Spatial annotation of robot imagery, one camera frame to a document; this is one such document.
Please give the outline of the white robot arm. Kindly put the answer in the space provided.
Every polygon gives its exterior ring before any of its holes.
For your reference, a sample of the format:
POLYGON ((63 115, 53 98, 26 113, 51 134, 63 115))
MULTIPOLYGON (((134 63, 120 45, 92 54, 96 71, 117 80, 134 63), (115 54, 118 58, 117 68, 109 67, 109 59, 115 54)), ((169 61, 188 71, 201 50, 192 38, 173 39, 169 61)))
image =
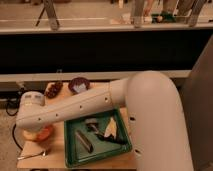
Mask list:
POLYGON ((18 127, 36 132, 51 123, 127 109, 137 171, 194 171, 180 95, 158 71, 142 71, 51 105, 30 91, 21 97, 18 127))

